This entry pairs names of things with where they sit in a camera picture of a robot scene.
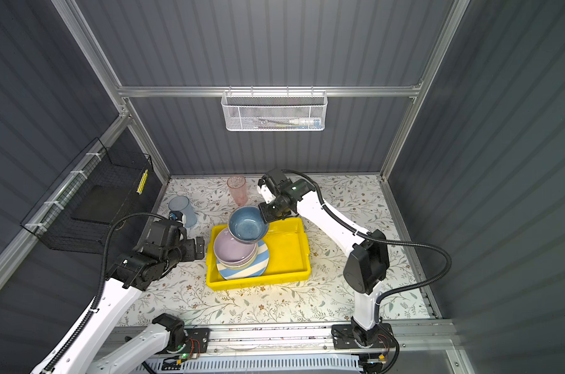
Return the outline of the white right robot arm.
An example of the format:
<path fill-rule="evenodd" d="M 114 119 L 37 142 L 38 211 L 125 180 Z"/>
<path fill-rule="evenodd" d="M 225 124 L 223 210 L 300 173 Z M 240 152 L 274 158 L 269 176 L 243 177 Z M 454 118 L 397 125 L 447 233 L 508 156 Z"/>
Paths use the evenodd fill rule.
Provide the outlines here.
<path fill-rule="evenodd" d="M 297 175 L 299 179 L 293 181 L 285 171 L 274 169 L 258 180 L 257 190 L 264 199 L 258 205 L 261 216 L 271 223 L 296 214 L 315 224 L 343 251 L 343 277 L 355 291 L 352 336 L 360 347 L 368 348 L 381 334 L 379 298 L 390 267 L 386 237 L 349 220 L 328 204 L 313 179 Z"/>

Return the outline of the pink ceramic bowl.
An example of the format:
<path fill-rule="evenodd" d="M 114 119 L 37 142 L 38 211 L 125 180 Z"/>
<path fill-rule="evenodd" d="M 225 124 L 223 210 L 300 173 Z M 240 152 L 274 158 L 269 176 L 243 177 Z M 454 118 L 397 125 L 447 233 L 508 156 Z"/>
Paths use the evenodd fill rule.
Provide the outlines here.
<path fill-rule="evenodd" d="M 257 256 L 257 243 L 240 242 L 228 228 L 216 236 L 213 249 L 216 259 L 227 268 L 242 268 Z"/>

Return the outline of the pink plastic cup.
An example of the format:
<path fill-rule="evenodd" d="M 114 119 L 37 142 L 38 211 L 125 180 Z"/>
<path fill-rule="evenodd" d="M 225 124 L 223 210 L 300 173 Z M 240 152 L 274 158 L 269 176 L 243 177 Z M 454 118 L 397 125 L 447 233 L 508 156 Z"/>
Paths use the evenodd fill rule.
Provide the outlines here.
<path fill-rule="evenodd" d="M 242 175 L 234 175 L 227 179 L 226 184 L 233 201 L 239 207 L 245 206 L 248 201 L 246 178 Z"/>

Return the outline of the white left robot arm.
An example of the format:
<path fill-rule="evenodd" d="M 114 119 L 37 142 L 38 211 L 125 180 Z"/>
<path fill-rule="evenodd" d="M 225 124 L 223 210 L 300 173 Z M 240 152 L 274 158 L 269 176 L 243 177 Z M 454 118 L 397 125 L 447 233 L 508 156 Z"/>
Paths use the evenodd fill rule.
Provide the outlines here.
<path fill-rule="evenodd" d="M 176 362 L 201 353 L 200 341 L 182 319 L 163 313 L 137 336 L 102 358 L 96 355 L 126 311 L 153 283 L 180 263 L 202 260 L 205 241 L 188 238 L 183 223 L 155 215 L 142 244 L 102 264 L 92 301 L 34 373 L 128 373 L 165 352 Z"/>

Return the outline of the blue glazed ceramic bowl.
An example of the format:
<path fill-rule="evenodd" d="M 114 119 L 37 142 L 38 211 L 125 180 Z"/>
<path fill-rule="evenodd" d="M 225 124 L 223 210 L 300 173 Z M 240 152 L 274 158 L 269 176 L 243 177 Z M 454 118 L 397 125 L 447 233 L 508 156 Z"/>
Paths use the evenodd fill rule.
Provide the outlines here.
<path fill-rule="evenodd" d="M 231 235 L 240 242 L 255 243 L 268 234 L 269 224 L 265 222 L 258 207 L 239 207 L 229 217 Z"/>

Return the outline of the yellow plastic bin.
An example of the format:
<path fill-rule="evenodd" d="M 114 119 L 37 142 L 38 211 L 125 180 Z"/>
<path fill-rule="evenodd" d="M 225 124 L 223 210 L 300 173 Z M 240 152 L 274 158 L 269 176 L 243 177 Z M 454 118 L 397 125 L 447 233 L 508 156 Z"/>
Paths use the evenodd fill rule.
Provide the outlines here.
<path fill-rule="evenodd" d="M 211 242 L 206 253 L 206 284 L 213 291 L 305 281 L 310 277 L 310 248 L 301 219 L 290 218 L 271 224 L 268 234 L 263 238 L 270 253 L 266 271 L 259 277 L 236 280 L 225 280 L 216 266 L 214 241 L 225 228 L 224 225 L 212 228 Z"/>

